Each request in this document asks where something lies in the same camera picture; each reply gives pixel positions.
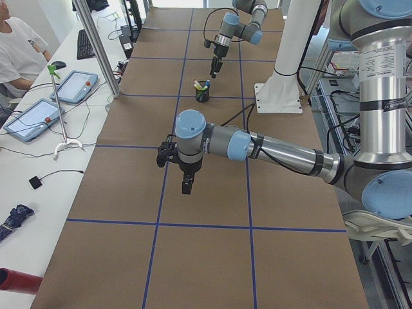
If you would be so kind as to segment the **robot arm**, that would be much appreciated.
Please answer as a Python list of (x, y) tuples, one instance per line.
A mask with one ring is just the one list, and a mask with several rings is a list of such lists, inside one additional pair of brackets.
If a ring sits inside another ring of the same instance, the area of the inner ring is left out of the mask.
[(220, 32), (213, 40), (204, 36), (204, 47), (210, 48), (214, 45), (213, 58), (211, 62), (210, 76), (215, 79), (223, 65), (223, 58), (227, 56), (233, 37), (241, 41), (258, 45), (263, 36), (261, 27), (267, 16), (268, 8), (265, 1), (233, 1), (234, 8), (251, 15), (250, 21), (243, 24), (239, 21), (239, 15), (234, 9), (234, 13), (227, 12), (222, 20)]
[(390, 219), (411, 214), (411, 155), (406, 151), (406, 41), (410, 1), (334, 1), (330, 34), (359, 51), (360, 149), (354, 157), (208, 123), (199, 111), (176, 117), (174, 148), (189, 194), (205, 153), (260, 159), (318, 176), (370, 212)]

